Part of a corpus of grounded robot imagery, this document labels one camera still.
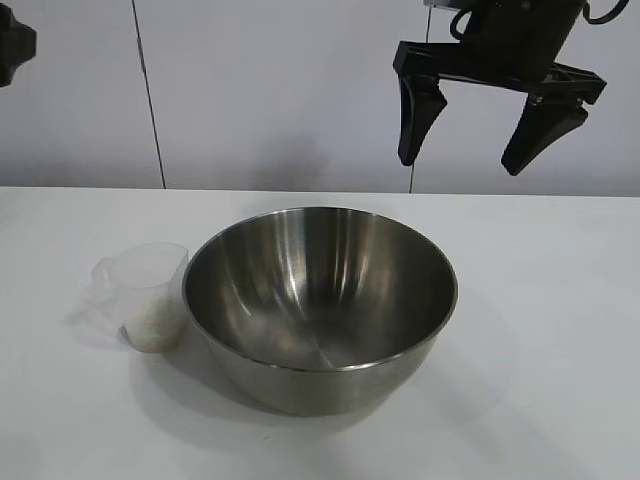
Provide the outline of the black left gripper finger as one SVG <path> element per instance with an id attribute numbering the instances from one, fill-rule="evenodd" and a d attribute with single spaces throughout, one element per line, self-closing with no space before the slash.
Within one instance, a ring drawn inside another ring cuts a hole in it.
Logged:
<path id="1" fill-rule="evenodd" d="M 8 87 L 19 67 L 36 56 L 37 32 L 16 19 L 11 8 L 1 9 L 0 86 Z"/>

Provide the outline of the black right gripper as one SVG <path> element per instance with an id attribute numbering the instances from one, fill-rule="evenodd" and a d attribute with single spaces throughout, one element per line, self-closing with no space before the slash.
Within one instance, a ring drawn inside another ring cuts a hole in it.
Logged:
<path id="1" fill-rule="evenodd" d="M 447 106 L 439 82 L 459 81 L 539 96 L 525 102 L 501 157 L 505 170 L 519 175 L 552 143 L 580 128 L 588 118 L 583 102 L 594 103 L 602 94 L 606 82 L 597 74 L 556 61 L 580 16 L 600 21 L 589 17 L 586 1 L 458 1 L 453 9 L 453 43 L 402 41 L 396 51 L 399 159 L 414 165 Z"/>

